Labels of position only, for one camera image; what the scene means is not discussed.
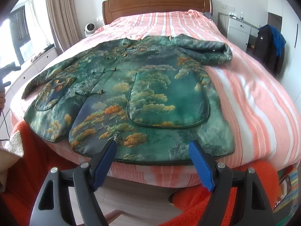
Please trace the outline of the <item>left hand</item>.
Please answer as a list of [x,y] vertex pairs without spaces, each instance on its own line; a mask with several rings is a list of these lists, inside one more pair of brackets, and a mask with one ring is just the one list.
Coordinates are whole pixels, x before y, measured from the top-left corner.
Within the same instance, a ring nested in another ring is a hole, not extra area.
[[6,96],[4,92],[0,93],[0,112],[3,111],[4,107],[5,107],[5,102],[6,102]]

